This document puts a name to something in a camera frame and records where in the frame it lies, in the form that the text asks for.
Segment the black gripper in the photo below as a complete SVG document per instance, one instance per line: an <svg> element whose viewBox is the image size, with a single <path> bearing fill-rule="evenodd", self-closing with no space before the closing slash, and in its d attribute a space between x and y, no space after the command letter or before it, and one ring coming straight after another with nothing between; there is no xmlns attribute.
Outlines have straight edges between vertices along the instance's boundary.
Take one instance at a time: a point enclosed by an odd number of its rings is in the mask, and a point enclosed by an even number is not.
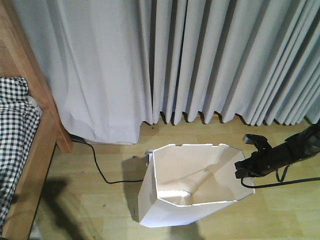
<svg viewBox="0 0 320 240"><path fill-rule="evenodd" d="M245 144L254 145L257 151L252 152L249 158L234 164L237 179L261 178L276 171L277 168L274 166L273 160L276 156L277 146L272 147L263 135L247 133L242 140Z"/></svg>

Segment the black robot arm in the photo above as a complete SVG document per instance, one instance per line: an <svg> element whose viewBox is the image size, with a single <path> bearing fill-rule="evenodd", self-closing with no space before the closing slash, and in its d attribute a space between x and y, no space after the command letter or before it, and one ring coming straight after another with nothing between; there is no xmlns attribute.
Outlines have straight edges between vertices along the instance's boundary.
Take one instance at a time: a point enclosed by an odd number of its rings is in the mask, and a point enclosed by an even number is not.
<svg viewBox="0 0 320 240"><path fill-rule="evenodd" d="M279 168L311 158L320 152L320 123L310 125L302 132L288 137L284 143L271 147L263 135L245 134L245 144L254 145L257 151L251 157L237 161L235 177L264 177Z"/></svg>

